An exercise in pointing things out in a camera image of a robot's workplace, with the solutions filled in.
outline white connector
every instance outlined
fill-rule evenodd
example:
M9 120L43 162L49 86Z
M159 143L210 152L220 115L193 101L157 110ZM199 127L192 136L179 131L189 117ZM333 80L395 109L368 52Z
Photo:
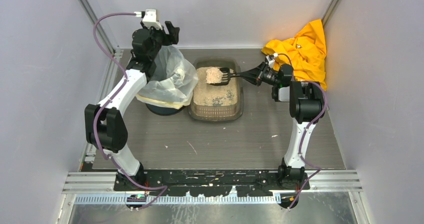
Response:
M142 13L140 11L135 11L135 16L141 18L142 17Z

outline black round base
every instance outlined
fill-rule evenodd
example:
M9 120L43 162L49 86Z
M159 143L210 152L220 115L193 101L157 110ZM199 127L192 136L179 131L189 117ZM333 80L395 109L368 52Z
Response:
M152 112L156 115L160 115L160 116L174 115L174 114L181 112L181 110L183 110L185 108L185 106L183 106L180 109L163 108L163 107L157 107L157 106L154 106L154 105L151 105L151 104L146 104L146 107L150 110L150 112Z

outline litter box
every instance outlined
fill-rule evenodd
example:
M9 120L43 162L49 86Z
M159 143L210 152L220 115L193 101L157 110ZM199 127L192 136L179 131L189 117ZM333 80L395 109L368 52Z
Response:
M204 67L226 67L234 70L235 72L240 72L240 66L234 59L231 58L199 58L194 62L194 67L196 68L196 70ZM244 105L242 79L233 79L235 80L235 92L237 94L235 104L219 106L207 106L196 104L194 102L196 93L193 93L193 99L191 100L190 107L188 109L188 113L190 114L190 116L192 116L194 119L204 121L229 121L239 118L243 113Z

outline cable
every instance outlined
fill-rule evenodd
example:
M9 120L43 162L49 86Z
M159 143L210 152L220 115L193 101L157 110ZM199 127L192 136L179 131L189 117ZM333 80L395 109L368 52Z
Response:
M286 56L287 58L288 58L288 61L289 61L289 63L290 63L290 65L293 67L293 64L292 64L292 60L290 59L290 57L287 55L287 54L285 54L285 53L278 53L278 55L284 55L284 56ZM327 94L326 94L326 92L324 91L324 89L323 88L321 88L321 86L319 85L319 84L317 84L316 82L313 82L313 81L308 81L308 80L303 80L303 81L301 81L301 82L307 82L307 83L310 83L310 84L312 84L312 85L315 85L316 87L318 87L319 88L319 90L321 91L321 93L322 93L322 96L323 96L323 98L324 98L324 106L322 107L322 110L321 110L321 112L316 116L316 117L314 117L314 119L312 119L312 121L310 121L309 123L308 123L308 125L305 127L305 130L303 131L303 133L302 133L302 137L301 137L301 139L300 139L300 144L299 144L299 151L298 151L298 154L300 155L300 159L302 159L302 161L305 163L305 164L308 164L309 166L311 166L311 167L313 167L313 168L315 168L315 169L317 169L317 171L316 172L314 172L312 175L310 175L305 181L304 181L304 183L303 183L303 185L301 186L301 188L299 189L299 191L298 191L298 193L297 193L297 195L296 195L296 197L294 198L294 200L291 202L291 204L290 204L290 206L287 208L289 211L290 211L290 208L292 208L293 207L293 205L295 204L295 202L299 199L299 195L301 194L301 192L302 192L302 190L305 188L305 185L306 185L306 183L308 183L309 182L309 180L313 177L313 176L315 176L316 174L318 174L320 171L321 171L321 167L319 167L319 166L316 166L316 165L314 165L314 164L312 164L312 163L310 163L308 160L306 160L304 157L303 157L303 154L302 154L302 146L303 146L303 143L304 143L304 140L305 140L305 136L306 136L306 134L307 134L307 132L308 132L308 129L309 129L309 127L313 124L313 123L315 123L323 114L324 114L324 112L326 111L326 109L327 109L327 106L328 106L328 99L327 99Z
M102 52L104 53L104 54L106 54L106 56L109 58L109 59L111 59L118 67L119 67L119 69L122 71L122 73L123 73L123 76L124 76L124 82L121 84L121 86L115 91L115 93L113 93L111 96L110 96L110 98L109 98L109 100L108 101L106 101L106 103L104 103L103 105L101 105L100 106L100 109L98 110L98 112L96 113L96 115L95 115L95 117L94 117L94 122L93 122L93 128L94 128L94 138L95 138L95 142L96 142L96 144L97 144L97 148L99 149L99 151L100 151L100 153L102 154L102 156L103 156L103 158L104 159L106 159L106 160L108 160L108 159L111 159L111 161L112 161L112 163L116 166L116 168L118 168L118 170L121 172L121 173L123 173L124 175L125 175L125 177L132 183L132 184L134 184L136 187L139 187L139 188L142 188L142 189L145 189L145 190L152 190L152 191L155 191L155 190L161 190L162 189L162 191L159 193L159 195L157 195L152 201L150 201L149 203L147 203L147 204L145 204L145 205L143 205L141 208L139 208L139 210L140 209L144 209L144 208L147 208L147 207L149 207L150 205L152 205L152 203L154 202L154 201L156 201L164 192L165 192L165 190L168 188L167 186L161 186L161 187L156 187L156 188L150 188L150 187L145 187L145 186L143 186L143 185L140 185L140 184L138 184L136 181L134 181L126 172L125 172L125 170L123 170L122 169L122 167L115 161L115 159L113 159L113 157L112 157L112 155L110 155L110 154L106 154L105 152L104 152L104 150L103 150L103 147L102 147L102 144L100 143L100 138L99 138L99 133L98 133L98 130L97 130L97 122L98 122L98 120L99 120L99 116L100 116L100 114L103 112L103 110L104 110L104 108L107 106L107 105L109 105L112 101L113 101L113 99L119 94L119 92L125 87L125 85L126 85L126 83L127 83L127 81L128 81L128 76L127 76L127 73L125 72L125 69L124 69L124 67L112 56L112 54L110 54L103 46L102 46L102 44L100 44L100 41L99 41L99 39L97 38L97 33L96 33L96 30L97 30L97 26L98 26L98 24L100 23L100 21L102 21L103 19L105 19L105 18L108 18L108 17L112 17L112 16L118 16L118 15L132 15L132 16L136 16L136 15L138 15L137 13L110 13L110 14L107 14L107 15L105 15L105 16L103 16L103 17L101 17L101 18L99 18L95 23L94 23L94 26L93 26L93 37L94 37L94 40L95 40L95 42L96 42L96 44L98 45L98 47L100 48L100 50L102 50Z

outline white wall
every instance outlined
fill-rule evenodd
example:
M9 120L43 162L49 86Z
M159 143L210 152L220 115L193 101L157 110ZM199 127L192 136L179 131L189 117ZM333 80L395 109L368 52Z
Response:
M77 0L0 0L1 223L57 218L106 70L91 31Z
M160 21L181 28L179 47L260 47L293 37L306 23L322 18L331 0L90 0L97 15L156 8ZM108 20L108 32L131 48L135 17Z
M326 27L330 117L376 223L423 223L424 0L341 0Z

